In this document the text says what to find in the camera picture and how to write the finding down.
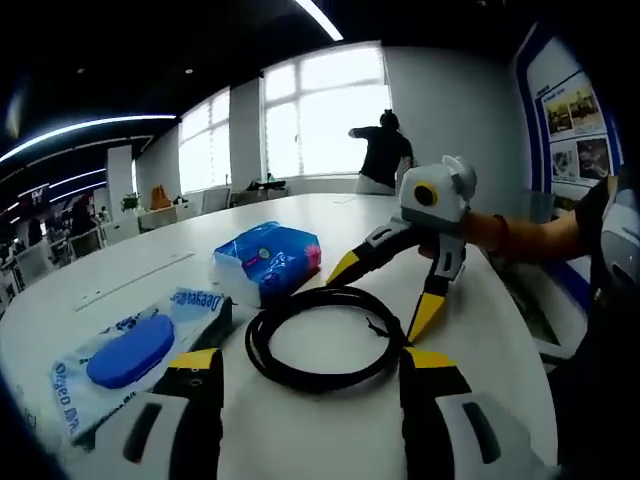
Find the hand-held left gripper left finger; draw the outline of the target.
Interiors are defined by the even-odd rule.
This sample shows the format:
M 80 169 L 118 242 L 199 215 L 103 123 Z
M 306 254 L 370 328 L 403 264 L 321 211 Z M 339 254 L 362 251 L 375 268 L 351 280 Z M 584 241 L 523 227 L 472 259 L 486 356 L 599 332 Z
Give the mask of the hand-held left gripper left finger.
M 220 349 L 180 355 L 150 392 L 102 424 L 94 479 L 215 479 L 221 450 L 224 364 Z

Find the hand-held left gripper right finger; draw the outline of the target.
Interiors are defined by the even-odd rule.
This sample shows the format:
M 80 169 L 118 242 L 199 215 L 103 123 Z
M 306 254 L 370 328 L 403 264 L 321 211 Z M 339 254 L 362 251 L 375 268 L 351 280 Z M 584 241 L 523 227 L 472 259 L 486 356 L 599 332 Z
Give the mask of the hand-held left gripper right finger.
M 453 360 L 407 347 L 400 354 L 402 436 L 409 479 L 528 479 L 530 437 Z

